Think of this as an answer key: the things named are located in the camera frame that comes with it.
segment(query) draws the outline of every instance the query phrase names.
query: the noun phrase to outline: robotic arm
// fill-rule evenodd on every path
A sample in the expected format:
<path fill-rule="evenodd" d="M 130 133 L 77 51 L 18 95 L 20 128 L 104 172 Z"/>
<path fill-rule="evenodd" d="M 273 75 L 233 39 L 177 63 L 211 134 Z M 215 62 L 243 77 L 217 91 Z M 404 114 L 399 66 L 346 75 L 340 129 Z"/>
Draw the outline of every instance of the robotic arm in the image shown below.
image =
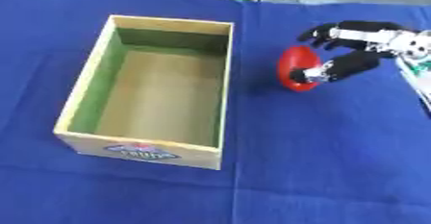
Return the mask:
<path fill-rule="evenodd" d="M 315 47 L 326 43 L 327 50 L 344 46 L 354 51 L 316 67 L 292 69 L 289 78 L 295 83 L 343 80 L 377 67 L 381 58 L 392 58 L 431 112 L 431 31 L 411 31 L 391 22 L 344 21 L 323 24 L 298 39 L 314 39 Z"/>

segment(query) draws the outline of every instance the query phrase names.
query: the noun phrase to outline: robotic hand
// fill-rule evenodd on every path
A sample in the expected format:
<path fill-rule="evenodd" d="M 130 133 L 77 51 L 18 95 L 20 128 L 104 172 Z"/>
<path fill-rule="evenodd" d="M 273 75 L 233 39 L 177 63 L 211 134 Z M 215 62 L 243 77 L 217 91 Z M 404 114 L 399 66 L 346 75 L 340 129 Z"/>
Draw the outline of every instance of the robotic hand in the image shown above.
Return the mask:
<path fill-rule="evenodd" d="M 296 69 L 291 78 L 298 83 L 335 82 L 351 75 L 371 70 L 379 65 L 380 58 L 392 58 L 393 52 L 388 49 L 370 47 L 369 39 L 373 34 L 382 32 L 399 32 L 403 28 L 391 22 L 343 21 L 339 24 L 328 23 L 308 30 L 298 37 L 299 41 L 314 39 L 312 46 L 322 44 L 325 50 L 333 50 L 344 46 L 355 51 L 339 56 L 327 62 L 322 67 L 314 69 Z"/>
<path fill-rule="evenodd" d="M 299 41 L 309 39 L 313 39 L 314 47 L 325 44 L 326 50 L 332 50 L 343 46 L 353 52 L 324 64 L 317 60 L 310 66 L 301 64 L 297 58 L 291 61 L 290 53 L 297 50 L 293 47 L 278 65 L 279 78 L 285 86 L 295 90 L 311 89 L 316 85 L 301 86 L 339 81 L 377 67 L 382 58 L 390 58 L 395 59 L 404 79 L 431 112 L 431 31 L 408 30 L 391 22 L 349 20 L 317 26 L 298 38 Z"/>

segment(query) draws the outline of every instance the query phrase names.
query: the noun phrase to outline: open wooden box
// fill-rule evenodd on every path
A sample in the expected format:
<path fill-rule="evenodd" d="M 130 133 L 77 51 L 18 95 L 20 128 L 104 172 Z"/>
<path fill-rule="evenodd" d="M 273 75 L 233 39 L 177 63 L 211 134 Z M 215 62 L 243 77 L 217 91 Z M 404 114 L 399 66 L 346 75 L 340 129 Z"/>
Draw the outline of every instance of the open wooden box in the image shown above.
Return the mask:
<path fill-rule="evenodd" d="M 111 15 L 54 133 L 82 154 L 220 169 L 233 24 Z"/>

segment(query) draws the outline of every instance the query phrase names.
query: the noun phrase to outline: table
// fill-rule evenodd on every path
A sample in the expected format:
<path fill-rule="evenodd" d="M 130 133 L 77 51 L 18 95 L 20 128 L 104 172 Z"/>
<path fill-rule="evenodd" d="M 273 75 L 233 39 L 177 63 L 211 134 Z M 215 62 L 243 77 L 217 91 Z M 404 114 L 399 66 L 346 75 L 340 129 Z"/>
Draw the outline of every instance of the table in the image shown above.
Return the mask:
<path fill-rule="evenodd" d="M 236 23 L 221 171 L 81 156 L 52 135 L 111 13 Z M 428 224 L 431 121 L 393 62 L 300 94 L 274 72 L 311 26 L 430 18 L 389 5 L 0 0 L 2 222 Z"/>

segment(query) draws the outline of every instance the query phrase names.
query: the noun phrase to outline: box label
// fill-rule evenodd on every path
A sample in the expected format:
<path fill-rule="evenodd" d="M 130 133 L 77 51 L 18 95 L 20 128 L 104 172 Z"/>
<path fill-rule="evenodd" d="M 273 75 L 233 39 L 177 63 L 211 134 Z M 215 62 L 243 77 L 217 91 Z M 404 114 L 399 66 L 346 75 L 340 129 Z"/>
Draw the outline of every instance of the box label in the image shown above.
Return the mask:
<path fill-rule="evenodd" d="M 177 155 L 170 154 L 164 150 L 158 149 L 152 145 L 142 143 L 127 143 L 105 147 L 111 152 L 120 153 L 128 158 L 141 159 L 146 161 L 158 161 L 166 159 L 178 159 Z"/>

